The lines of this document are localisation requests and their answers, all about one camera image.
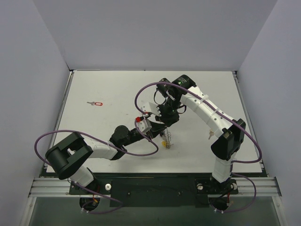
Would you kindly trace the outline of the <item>steel keyring disc with rings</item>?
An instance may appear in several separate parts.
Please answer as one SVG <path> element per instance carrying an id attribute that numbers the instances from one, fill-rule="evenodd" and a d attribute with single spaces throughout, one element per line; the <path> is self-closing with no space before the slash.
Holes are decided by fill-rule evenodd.
<path id="1" fill-rule="evenodd" d="M 164 131 L 163 132 L 163 136 L 162 136 L 162 141 L 166 141 L 168 142 L 168 148 L 166 149 L 170 149 L 171 148 L 171 133 L 168 131 Z"/>

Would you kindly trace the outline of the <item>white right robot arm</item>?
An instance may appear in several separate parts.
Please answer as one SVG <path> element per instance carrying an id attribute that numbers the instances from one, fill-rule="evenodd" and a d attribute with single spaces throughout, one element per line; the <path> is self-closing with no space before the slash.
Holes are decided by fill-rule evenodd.
<path id="1" fill-rule="evenodd" d="M 156 85 L 156 91 L 166 100 L 158 105 L 160 116 L 155 117 L 157 121 L 170 127 L 180 119 L 178 109 L 189 108 L 209 126 L 217 137 L 217 140 L 211 145 L 216 159 L 210 187 L 216 193 L 222 192 L 231 177 L 231 161 L 234 160 L 234 156 L 244 140 L 245 134 L 241 129 L 246 128 L 246 123 L 242 119 L 235 120 L 228 117 L 230 121 L 227 121 L 221 117 L 220 113 L 225 114 L 187 75 L 182 75 L 174 80 L 172 86 L 168 85 L 169 80 L 166 78 L 161 79 L 160 82 L 162 84 Z"/>

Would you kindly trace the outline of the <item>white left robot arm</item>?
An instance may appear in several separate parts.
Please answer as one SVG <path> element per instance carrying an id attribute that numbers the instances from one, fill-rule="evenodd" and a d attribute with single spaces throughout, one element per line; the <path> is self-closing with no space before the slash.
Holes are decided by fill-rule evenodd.
<path id="1" fill-rule="evenodd" d="M 118 160 L 125 154 L 129 154 L 126 146 L 142 139 L 151 141 L 157 135 L 162 135 L 165 129 L 164 124 L 148 120 L 137 123 L 132 130 L 120 125 L 115 128 L 111 138 L 106 142 L 73 131 L 50 148 L 45 158 L 60 180 L 69 178 L 79 184 L 82 191 L 91 194 L 96 190 L 97 181 L 92 171 L 83 166 L 88 158 Z"/>

